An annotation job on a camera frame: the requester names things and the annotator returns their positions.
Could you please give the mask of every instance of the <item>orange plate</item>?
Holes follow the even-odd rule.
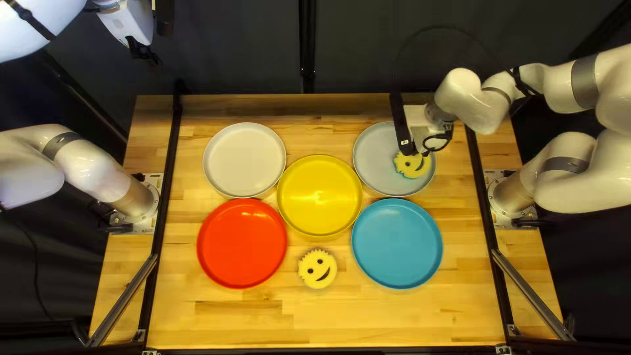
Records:
[[[285,223],[268,204],[246,198],[214,210],[201,226],[198,259],[221,286],[245,289],[270,278],[287,250]]]

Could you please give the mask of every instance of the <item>metal mounting plate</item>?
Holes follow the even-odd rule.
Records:
[[[153,193],[153,206],[146,214],[140,217],[127,217],[120,212],[112,214],[110,217],[110,226],[120,226],[122,224],[133,223],[134,229],[131,232],[112,232],[112,234],[153,234],[156,224],[156,216],[158,212],[158,201],[160,200],[160,190],[162,188],[162,177],[164,174],[145,174],[145,185],[151,193]]]
[[[501,180],[509,177],[516,170],[511,169],[487,169],[484,170],[484,180],[487,185],[487,191],[492,191],[495,185],[499,183]],[[522,218],[529,220],[537,219],[537,210],[534,206],[530,206],[527,209],[518,212],[515,215],[507,215],[502,214],[502,211],[496,211],[493,209],[493,201],[490,198],[491,194],[487,193],[487,198],[489,198],[489,204],[491,205],[491,216],[493,217],[493,225],[495,226],[495,230],[502,229],[537,229],[537,227],[515,227],[512,225],[513,218]]]

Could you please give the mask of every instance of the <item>wooden tabletop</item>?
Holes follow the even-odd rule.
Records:
[[[407,95],[424,102],[428,95]],[[171,96],[141,96],[129,135],[124,167],[162,172],[171,120]],[[175,172],[162,259],[148,334],[157,349],[260,347],[370,347],[494,345],[504,332],[464,128],[437,154],[433,181],[407,198],[436,221],[444,242],[439,271],[424,285],[392,291],[372,282],[350,250],[350,230],[313,243],[288,227],[288,253],[279,271],[252,289],[220,287],[202,271],[195,245],[202,221],[226,201],[207,182],[201,157],[210,138],[229,124],[254,121],[283,140],[287,165],[328,154],[353,166],[357,136],[391,120],[387,94],[190,95],[183,97]],[[512,126],[478,135],[485,169],[521,166]],[[276,208],[275,190],[261,197]],[[363,187],[364,207],[383,196]],[[498,231],[500,249],[543,301],[560,316],[538,231]],[[110,236],[92,318],[94,331],[149,255],[151,236]],[[297,261],[325,247],[338,259],[339,274],[325,290],[307,288]],[[519,291],[509,283],[516,325],[526,335],[552,337]],[[107,343],[129,340],[138,327],[142,291],[135,296]]]

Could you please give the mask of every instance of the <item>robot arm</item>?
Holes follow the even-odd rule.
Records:
[[[558,113],[596,108],[605,127],[631,136],[631,44],[558,66],[534,63],[519,67],[521,80],[539,93]],[[435,103],[456,115],[478,133],[495,132],[510,105],[524,94],[505,71],[480,84],[464,68],[449,72],[434,97]]]
[[[83,10],[86,0],[0,0],[0,63],[31,54],[50,41]],[[146,51],[153,40],[148,0],[93,0],[99,19],[127,48]]]
[[[519,172],[495,186],[490,192],[493,209],[519,215],[536,202],[572,214],[631,204],[631,44],[558,66],[527,64],[519,73],[553,111],[595,108],[607,129],[597,141],[576,132],[556,137]],[[434,102],[404,110],[411,136],[419,142],[440,130],[449,116],[478,133],[493,133],[521,97],[524,94],[506,72],[480,83],[472,71],[457,68],[440,84]]]
[[[108,153],[59,124],[0,133],[0,202],[25,205],[61,189],[64,179],[124,215],[145,214],[153,195]]]

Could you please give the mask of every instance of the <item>smiley face sponge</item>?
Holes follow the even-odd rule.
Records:
[[[403,155],[399,152],[393,161],[396,171],[408,179],[420,178],[428,172],[432,166],[432,156],[428,155],[424,157],[420,153],[416,155]]]
[[[312,250],[298,261],[298,275],[312,289],[327,287],[337,274],[338,262],[322,249]]]

